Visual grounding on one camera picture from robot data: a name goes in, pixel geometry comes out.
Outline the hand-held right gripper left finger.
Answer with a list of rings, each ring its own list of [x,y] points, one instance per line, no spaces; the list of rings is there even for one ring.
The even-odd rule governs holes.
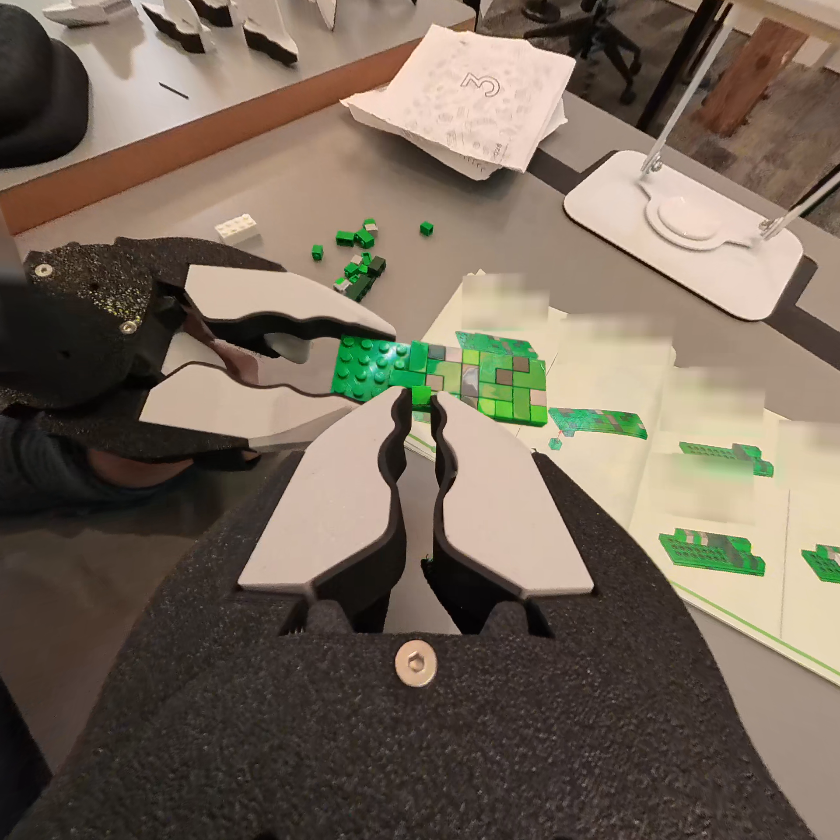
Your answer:
[[[318,436],[291,474],[238,578],[247,592],[335,601],[379,633],[406,564],[397,481],[406,467],[408,389],[390,387]]]

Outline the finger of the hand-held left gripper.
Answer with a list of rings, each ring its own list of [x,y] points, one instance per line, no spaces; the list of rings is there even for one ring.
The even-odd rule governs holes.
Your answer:
[[[247,385],[209,364],[186,364],[149,391],[140,421],[241,438],[268,452],[312,440],[360,404],[335,394],[312,395],[291,385]],[[318,427],[312,436],[305,432]]]
[[[287,271],[192,265],[184,293],[213,334],[228,342],[275,333],[301,340],[396,337],[390,323],[358,302]]]

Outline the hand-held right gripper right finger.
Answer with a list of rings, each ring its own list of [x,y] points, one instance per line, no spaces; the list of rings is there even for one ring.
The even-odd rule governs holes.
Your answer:
[[[517,605],[511,623],[551,634],[535,600],[589,595],[594,583],[534,454],[449,393],[430,408],[438,493],[427,583],[462,634],[492,633],[506,603]]]

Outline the pile of small green bricks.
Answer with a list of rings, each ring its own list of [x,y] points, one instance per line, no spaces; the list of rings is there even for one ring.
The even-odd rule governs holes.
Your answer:
[[[375,310],[410,308],[447,272],[433,227],[385,229],[375,217],[321,236],[311,247],[310,261],[338,296]]]

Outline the green studded plate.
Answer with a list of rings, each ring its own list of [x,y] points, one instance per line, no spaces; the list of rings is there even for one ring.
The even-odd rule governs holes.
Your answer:
[[[391,386],[411,391],[413,385],[427,385],[432,396],[446,392],[501,423],[542,427],[548,422],[547,365],[530,342],[479,332],[455,336],[456,346],[446,346],[345,334],[331,392],[367,403]],[[430,408],[413,411],[414,419],[429,423]]]

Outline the person's left hand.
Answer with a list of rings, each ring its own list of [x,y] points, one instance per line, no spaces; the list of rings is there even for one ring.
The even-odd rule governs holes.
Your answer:
[[[173,463],[146,463],[89,449],[87,462],[93,473],[114,487],[146,489],[173,480],[193,466],[191,459]]]

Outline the light grey brick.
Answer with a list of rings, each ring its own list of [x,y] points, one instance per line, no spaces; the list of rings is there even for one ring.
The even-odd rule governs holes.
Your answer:
[[[218,240],[225,245],[236,246],[261,236],[256,220],[248,213],[225,220],[214,226]]]

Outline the brown wooden board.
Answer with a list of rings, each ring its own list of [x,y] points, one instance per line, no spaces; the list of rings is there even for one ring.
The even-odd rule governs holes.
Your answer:
[[[2,211],[12,235],[377,87],[393,79],[431,25],[467,30],[476,19],[454,1],[339,2],[329,31],[315,3],[280,2],[299,48],[298,63],[285,68],[247,47],[239,28],[214,28],[214,49],[190,55],[144,13],[68,29],[46,21],[40,2],[14,5],[84,64],[91,116],[72,152],[2,170]]]

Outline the black rounded foam housing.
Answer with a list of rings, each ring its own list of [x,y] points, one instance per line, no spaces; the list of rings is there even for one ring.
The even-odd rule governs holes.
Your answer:
[[[84,139],[89,77],[27,10],[1,4],[1,168],[53,161]]]

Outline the white paper bag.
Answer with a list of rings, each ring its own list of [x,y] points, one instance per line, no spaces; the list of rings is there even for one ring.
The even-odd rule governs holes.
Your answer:
[[[521,38],[433,24],[385,87],[342,100],[353,119],[403,137],[473,181],[524,173],[566,124],[572,57]]]

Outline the row of white printed parts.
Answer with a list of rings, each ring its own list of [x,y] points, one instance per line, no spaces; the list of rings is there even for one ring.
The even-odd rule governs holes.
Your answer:
[[[209,26],[239,25],[250,49],[285,67],[298,63],[298,46],[288,31],[278,1],[141,2],[140,8],[164,36],[189,54],[206,54],[214,47]],[[109,24],[137,10],[131,1],[71,1],[47,6],[42,14],[54,23],[78,28]]]

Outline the white stand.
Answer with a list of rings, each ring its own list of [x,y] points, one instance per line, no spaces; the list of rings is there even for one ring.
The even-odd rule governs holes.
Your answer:
[[[732,31],[723,24],[646,157],[621,150],[563,200],[578,225],[735,319],[767,319],[800,265],[786,228],[838,186],[838,174],[768,219],[662,161],[668,136]]]

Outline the black office chair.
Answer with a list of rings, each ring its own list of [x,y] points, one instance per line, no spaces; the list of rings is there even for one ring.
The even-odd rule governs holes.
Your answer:
[[[642,50],[613,23],[618,2],[581,1],[580,17],[561,19],[561,11],[555,2],[527,1],[522,15],[539,26],[523,34],[529,41],[534,39],[560,38],[569,41],[569,56],[589,61],[603,53],[624,80],[624,89],[618,101],[625,106],[636,99],[634,83],[642,69]]]

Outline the black pole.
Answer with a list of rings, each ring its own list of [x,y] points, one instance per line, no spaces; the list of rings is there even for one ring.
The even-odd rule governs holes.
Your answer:
[[[649,133],[667,101],[685,75],[690,62],[703,56],[732,9],[731,2],[702,1],[693,14],[686,32],[662,72],[642,114],[636,121],[637,130]]]

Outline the brown wooden post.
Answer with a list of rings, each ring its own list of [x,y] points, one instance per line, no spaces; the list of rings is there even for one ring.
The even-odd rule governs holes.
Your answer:
[[[807,39],[797,29],[762,19],[690,119],[721,137],[732,136]]]

